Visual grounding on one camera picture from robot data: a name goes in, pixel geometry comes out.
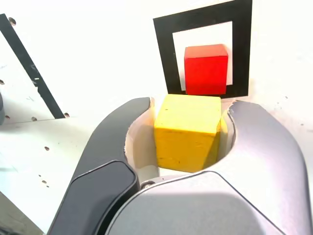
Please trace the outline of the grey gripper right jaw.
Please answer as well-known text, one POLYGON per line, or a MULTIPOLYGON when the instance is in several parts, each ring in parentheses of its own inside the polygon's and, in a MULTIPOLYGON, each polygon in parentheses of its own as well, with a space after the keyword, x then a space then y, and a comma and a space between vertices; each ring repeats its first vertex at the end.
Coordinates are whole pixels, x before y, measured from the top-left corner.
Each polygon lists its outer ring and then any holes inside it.
POLYGON ((230 152, 211 167, 129 199, 109 235, 305 235, 308 175, 292 134, 260 105, 235 101, 230 152))

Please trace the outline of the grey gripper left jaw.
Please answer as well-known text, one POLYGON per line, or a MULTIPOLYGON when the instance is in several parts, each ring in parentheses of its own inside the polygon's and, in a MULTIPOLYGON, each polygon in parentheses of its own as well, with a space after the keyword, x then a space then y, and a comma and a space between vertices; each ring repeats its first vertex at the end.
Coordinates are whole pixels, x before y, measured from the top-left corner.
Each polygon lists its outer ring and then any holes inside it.
POLYGON ((132 99, 108 114, 89 138, 50 235, 103 235, 141 184, 159 176, 155 101, 132 99))

